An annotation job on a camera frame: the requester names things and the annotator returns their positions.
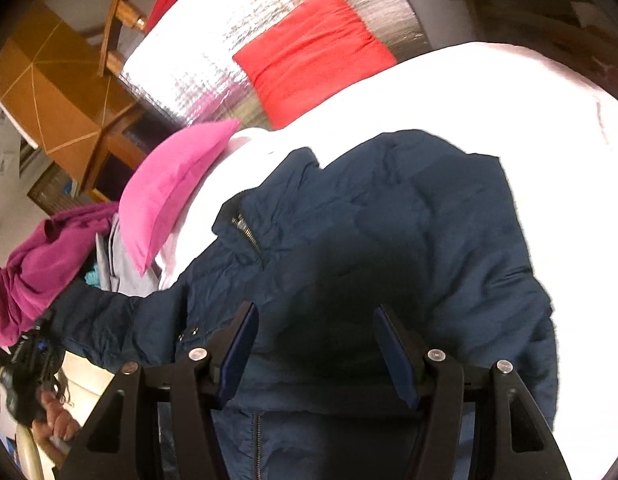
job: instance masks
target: gray garment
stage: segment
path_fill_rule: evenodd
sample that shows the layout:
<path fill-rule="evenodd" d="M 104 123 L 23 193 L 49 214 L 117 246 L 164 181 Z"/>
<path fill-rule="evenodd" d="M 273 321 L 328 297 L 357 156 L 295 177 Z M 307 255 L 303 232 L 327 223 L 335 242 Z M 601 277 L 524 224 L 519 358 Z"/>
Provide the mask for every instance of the gray garment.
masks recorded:
<path fill-rule="evenodd" d="M 96 235 L 96 258 L 100 274 L 100 288 L 120 292 L 126 296 L 148 296 L 158 290 L 158 278 L 153 269 L 140 276 L 125 248 L 120 234 L 118 214 L 112 219 L 109 239 Z"/>

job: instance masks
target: metal zipper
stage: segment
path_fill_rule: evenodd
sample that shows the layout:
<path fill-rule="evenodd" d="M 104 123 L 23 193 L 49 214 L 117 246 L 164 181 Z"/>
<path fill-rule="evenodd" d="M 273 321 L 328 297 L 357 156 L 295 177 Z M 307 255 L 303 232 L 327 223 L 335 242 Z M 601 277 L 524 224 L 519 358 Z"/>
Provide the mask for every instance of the metal zipper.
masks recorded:
<path fill-rule="evenodd" d="M 238 230 L 244 235 L 245 238 L 247 238 L 247 240 L 249 240 L 249 243 L 253 247 L 253 250 L 255 250 L 256 253 L 258 254 L 258 257 L 260 258 L 260 261 L 262 262 L 262 266 L 264 267 L 264 258 L 262 257 L 262 250 L 260 249 L 260 246 L 258 245 L 258 242 L 256 241 L 256 237 L 253 235 L 253 231 L 247 225 L 247 222 L 244 219 L 243 214 L 238 213 L 238 218 L 232 218 L 231 223 L 238 228 Z"/>
<path fill-rule="evenodd" d="M 254 476 L 255 476 L 255 480 L 261 480 L 261 473 L 260 473 L 260 461 L 262 460 L 262 447 L 260 445 L 260 441 L 261 441 L 261 434 L 260 434 L 260 413 L 256 413 L 256 416 L 254 418 L 254 422 L 253 422 L 253 434 L 254 434 L 254 439 L 256 440 L 256 453 L 253 457 L 253 471 L 254 471 Z"/>

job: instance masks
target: white blanket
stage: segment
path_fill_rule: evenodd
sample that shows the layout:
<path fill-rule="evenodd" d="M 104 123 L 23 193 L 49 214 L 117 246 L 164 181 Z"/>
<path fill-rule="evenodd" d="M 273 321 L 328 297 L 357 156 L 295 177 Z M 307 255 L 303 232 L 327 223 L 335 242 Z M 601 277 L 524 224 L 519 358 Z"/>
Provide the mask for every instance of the white blanket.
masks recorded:
<path fill-rule="evenodd" d="M 343 90 L 283 130 L 240 132 L 163 248 L 161 287 L 215 239 L 222 203 L 259 186 L 290 151 L 310 146 L 324 167 L 379 133 L 414 128 L 500 157 L 555 309 L 555 436 L 573 479 L 598 480 L 618 455 L 618 101 L 535 52 L 446 48 Z"/>

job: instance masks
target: silver reflective sheet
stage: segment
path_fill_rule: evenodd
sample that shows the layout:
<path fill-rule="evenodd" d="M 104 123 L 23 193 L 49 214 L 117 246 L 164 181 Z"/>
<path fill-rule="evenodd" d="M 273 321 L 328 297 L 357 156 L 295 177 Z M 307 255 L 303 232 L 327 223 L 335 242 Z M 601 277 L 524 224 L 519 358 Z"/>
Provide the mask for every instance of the silver reflective sheet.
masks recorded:
<path fill-rule="evenodd" d="M 231 56 L 305 0 L 179 0 L 125 63 L 121 78 L 181 126 L 227 116 L 270 124 Z M 396 56 L 430 50 L 407 0 L 347 0 Z"/>

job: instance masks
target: silver bolt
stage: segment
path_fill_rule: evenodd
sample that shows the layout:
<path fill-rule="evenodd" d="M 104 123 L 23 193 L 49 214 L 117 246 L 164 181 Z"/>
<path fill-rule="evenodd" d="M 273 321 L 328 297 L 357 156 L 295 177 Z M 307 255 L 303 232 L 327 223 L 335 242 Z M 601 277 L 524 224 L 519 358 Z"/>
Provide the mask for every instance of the silver bolt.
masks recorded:
<path fill-rule="evenodd" d="M 501 359 L 496 363 L 496 368 L 500 370 L 503 374 L 510 374 L 513 371 L 513 364 L 509 361 Z"/>
<path fill-rule="evenodd" d="M 123 372 L 125 375 L 131 375 L 138 371 L 138 363 L 136 363 L 135 361 L 129 361 L 128 363 L 122 365 L 120 371 Z"/>
<path fill-rule="evenodd" d="M 192 361 L 201 361 L 207 357 L 207 351 L 204 348 L 195 348 L 189 352 L 189 358 Z"/>
<path fill-rule="evenodd" d="M 429 350 L 427 357 L 436 363 L 441 363 L 447 356 L 441 350 Z"/>

